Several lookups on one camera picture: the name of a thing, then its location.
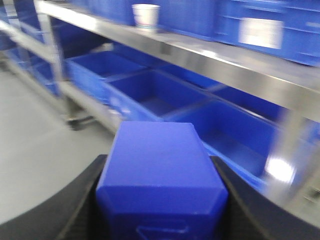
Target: blue plastic crate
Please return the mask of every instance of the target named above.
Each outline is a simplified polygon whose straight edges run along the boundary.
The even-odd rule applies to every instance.
[[[193,126],[175,122],[123,122],[96,189],[113,240],[213,239],[227,197]]]
[[[288,45],[285,58],[311,66],[320,63],[320,0],[289,0],[286,6]]]
[[[42,61],[33,68],[34,77],[42,84],[50,93],[59,96],[58,85],[54,79],[51,66],[48,62]]]
[[[225,87],[215,91],[214,95],[228,100],[271,121],[276,121],[283,109],[279,105],[232,87]]]
[[[20,53],[17,47],[4,51],[4,54],[23,70],[27,69],[27,64],[21,59]]]
[[[275,126],[227,102],[214,100],[166,119],[192,123],[208,153],[222,158],[241,177],[258,187]]]
[[[104,81],[145,68],[110,51],[90,53],[66,60],[71,81],[90,96],[109,104]]]
[[[319,0],[222,0],[217,40],[294,62],[320,62]]]
[[[94,14],[105,17],[118,24],[134,26],[133,4],[152,4],[152,0],[92,0]]]
[[[16,44],[3,32],[0,32],[0,51],[14,48]]]
[[[173,64],[167,64],[161,67],[158,67],[160,71],[172,74],[181,80],[185,80],[200,89],[213,90],[216,87],[222,86],[220,82],[212,80],[208,77],[197,74],[193,71],[189,71],[183,67],[179,67]]]
[[[209,98],[192,85],[155,70],[136,73],[104,85],[110,105],[134,121],[163,121],[177,110]]]
[[[160,5],[159,26],[168,31],[214,41],[218,0],[153,0]]]
[[[150,68],[157,68],[159,66],[167,64],[165,61],[157,57],[151,56],[142,51],[136,50],[132,47],[123,45],[115,41],[112,43],[113,43],[113,52],[127,59],[130,59],[140,65],[150,67]]]

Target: blue plastic lid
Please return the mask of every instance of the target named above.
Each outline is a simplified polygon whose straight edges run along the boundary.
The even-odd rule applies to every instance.
[[[97,187],[98,202],[112,214],[214,217],[226,198],[191,123],[123,122]]]

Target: white paper cup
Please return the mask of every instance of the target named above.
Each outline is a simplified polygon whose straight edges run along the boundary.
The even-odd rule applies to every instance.
[[[132,9],[136,26],[144,31],[156,32],[159,8],[160,6],[153,4],[133,4]]]

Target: caster wheel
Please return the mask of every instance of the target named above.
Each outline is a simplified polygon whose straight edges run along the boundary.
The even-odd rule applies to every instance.
[[[78,131],[80,129],[80,123],[78,120],[68,120],[67,124],[73,131]]]

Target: metal shelving unit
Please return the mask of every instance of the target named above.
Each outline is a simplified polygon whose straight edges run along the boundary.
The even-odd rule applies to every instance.
[[[59,88],[63,94],[94,116],[110,132],[116,133],[121,118],[115,110],[86,95],[68,81],[60,82]]]
[[[320,68],[169,32],[147,33],[66,1],[37,0],[40,12],[194,71],[320,122]]]
[[[318,167],[310,166],[315,163],[314,166],[319,165],[320,151],[310,154],[310,149],[302,152],[299,149],[301,136],[309,131],[310,120],[320,122],[320,68],[180,34],[144,32],[112,23],[64,0],[34,1],[38,13],[43,15],[45,24],[42,26],[47,32],[52,32],[48,24],[50,19],[57,18],[288,109],[278,122],[279,131],[268,161],[280,163],[278,167],[284,168],[284,172],[303,173],[300,179],[304,182],[303,185],[299,183],[300,189],[297,190],[295,182],[266,175],[263,180],[268,187],[260,193],[288,212],[319,225],[314,221],[318,212],[306,214],[304,207],[310,199],[306,197],[309,189],[320,192],[315,178],[308,179],[308,176],[316,176],[319,171]],[[54,37],[51,40],[52,46],[59,45]],[[58,61],[55,64],[58,66],[60,62],[61,65],[62,58],[55,59]],[[62,68],[56,67],[56,71],[57,76],[63,76]],[[63,81],[62,77],[59,79],[66,99],[82,106],[112,132],[116,130],[110,108]],[[69,111],[69,116],[73,118],[73,111]]]
[[[19,29],[2,20],[0,20],[0,31],[10,36],[10,39],[19,46],[33,52],[47,62],[52,63],[54,61],[53,55],[47,45],[35,40],[31,36],[21,32]]]
[[[30,75],[29,72],[21,69],[14,62],[10,61],[10,59],[7,59],[6,66],[9,68],[9,70],[11,70],[17,76],[19,76],[19,79],[21,79],[21,81],[23,81],[25,84],[30,86],[36,93],[38,93],[40,96],[45,98],[49,103],[51,103],[60,113],[66,112],[66,110],[63,108],[63,105],[61,103],[61,99],[57,98],[55,95],[48,92],[48,90],[44,86],[42,86],[40,83],[38,83]]]

